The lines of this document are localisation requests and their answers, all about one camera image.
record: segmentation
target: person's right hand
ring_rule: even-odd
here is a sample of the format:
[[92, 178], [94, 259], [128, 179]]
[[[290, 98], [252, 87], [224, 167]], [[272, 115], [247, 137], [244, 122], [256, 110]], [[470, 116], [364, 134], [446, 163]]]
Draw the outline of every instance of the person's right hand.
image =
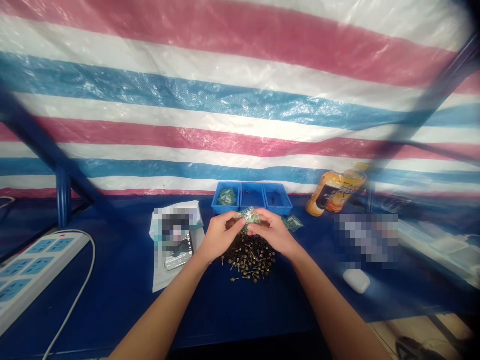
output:
[[290, 231], [287, 229], [280, 216], [266, 209], [256, 209], [255, 211], [260, 215], [260, 220], [265, 226], [249, 224], [248, 235], [260, 235], [268, 241], [272, 248], [289, 259], [292, 255], [302, 249], [292, 234], [290, 234]]

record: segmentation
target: paper sheet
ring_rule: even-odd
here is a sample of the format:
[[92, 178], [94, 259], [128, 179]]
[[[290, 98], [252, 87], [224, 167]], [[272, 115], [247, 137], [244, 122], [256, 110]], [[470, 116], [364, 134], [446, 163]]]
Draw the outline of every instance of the paper sheet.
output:
[[[173, 210], [173, 209], [193, 209], [197, 211], [198, 219], [202, 221], [201, 215], [200, 215], [200, 208], [199, 208], [199, 202], [198, 201], [189, 201], [189, 202], [180, 202], [178, 204], [164, 207], [161, 210], [162, 211], [167, 211], [167, 210]], [[164, 257], [162, 257], [162, 241], [160, 234], [157, 233], [159, 227], [158, 221], [161, 221], [162, 219], [162, 214], [158, 213], [158, 211], [154, 211], [152, 214], [151, 218], [151, 225], [150, 225], [150, 237], [152, 238], [155, 248], [154, 248], [154, 265], [153, 265], [153, 287], [152, 287], [152, 292], [155, 293], [161, 289], [166, 288], [172, 281], [175, 279], [175, 277], [178, 275], [178, 273], [183, 269], [183, 266], [177, 267], [174, 270], [167, 271], [165, 269], [165, 258], [166, 254], [164, 254]], [[200, 248], [200, 245], [202, 245], [204, 238], [205, 238], [205, 231], [203, 226], [200, 228], [197, 228], [195, 230], [192, 230], [190, 232], [191, 235], [191, 240], [193, 243], [193, 253], [195, 254], [197, 250]]]

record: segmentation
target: person's left hand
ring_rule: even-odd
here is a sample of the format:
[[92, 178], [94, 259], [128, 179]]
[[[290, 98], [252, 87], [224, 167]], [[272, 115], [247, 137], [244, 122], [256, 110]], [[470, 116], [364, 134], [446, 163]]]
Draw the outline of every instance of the person's left hand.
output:
[[209, 264], [229, 249], [235, 237], [247, 223], [247, 220], [244, 218], [240, 219], [230, 230], [227, 230], [227, 222], [236, 218], [237, 215], [238, 212], [229, 211], [211, 218], [205, 239], [203, 239], [203, 243], [197, 251], [197, 254], [201, 254]]

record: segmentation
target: orange drink bottle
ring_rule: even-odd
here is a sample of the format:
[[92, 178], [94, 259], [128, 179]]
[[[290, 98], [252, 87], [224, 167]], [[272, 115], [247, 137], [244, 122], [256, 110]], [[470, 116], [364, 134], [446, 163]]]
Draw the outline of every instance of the orange drink bottle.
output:
[[326, 172], [321, 177], [320, 183], [306, 204], [306, 212], [314, 217], [322, 216], [329, 200], [338, 193], [343, 184], [343, 175], [340, 172]]
[[331, 213], [342, 211], [345, 203], [355, 194], [367, 181], [365, 171], [369, 165], [364, 162], [357, 162], [353, 169], [345, 171], [343, 175], [343, 186], [331, 197], [326, 209]]

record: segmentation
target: hand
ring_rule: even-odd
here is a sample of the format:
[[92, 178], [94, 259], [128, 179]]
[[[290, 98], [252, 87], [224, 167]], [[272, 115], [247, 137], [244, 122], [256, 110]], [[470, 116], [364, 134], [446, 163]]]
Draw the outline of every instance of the hand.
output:
[[280, 216], [265, 209], [256, 209], [256, 212], [266, 226], [249, 224], [248, 230], [250, 231], [248, 235], [260, 235], [275, 250], [285, 255], [288, 259], [291, 259], [292, 255], [302, 249], [292, 234], [290, 234]]
[[229, 211], [211, 218], [205, 239], [203, 239], [203, 243], [197, 251], [197, 254], [204, 256], [209, 264], [230, 248], [235, 237], [247, 223], [247, 220], [240, 219], [230, 230], [227, 230], [227, 222], [236, 218], [237, 215], [238, 212]]

